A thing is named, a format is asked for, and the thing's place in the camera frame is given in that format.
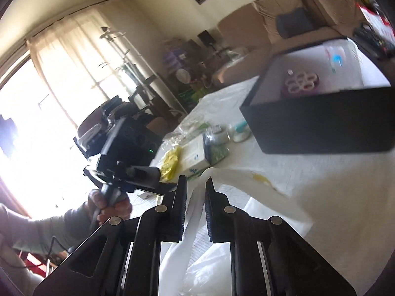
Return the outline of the left forearm green sleeve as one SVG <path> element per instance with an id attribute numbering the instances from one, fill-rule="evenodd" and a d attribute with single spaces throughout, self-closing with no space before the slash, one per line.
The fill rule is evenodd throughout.
<path id="1" fill-rule="evenodd" d="M 90 234 L 91 219 L 84 206 L 62 216 L 34 220 L 1 205 L 1 241 L 11 248 L 46 254 L 78 247 Z"/>

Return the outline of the left hand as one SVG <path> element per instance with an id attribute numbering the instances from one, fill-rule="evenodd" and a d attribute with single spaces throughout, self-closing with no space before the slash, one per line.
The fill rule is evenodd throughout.
<path id="1" fill-rule="evenodd" d="M 117 203 L 109 205 L 104 194 L 96 189 L 88 195 L 84 209 L 93 225 L 101 225 L 111 217 L 119 217 L 123 220 L 130 219 L 133 206 L 126 194 L 121 194 Z"/>

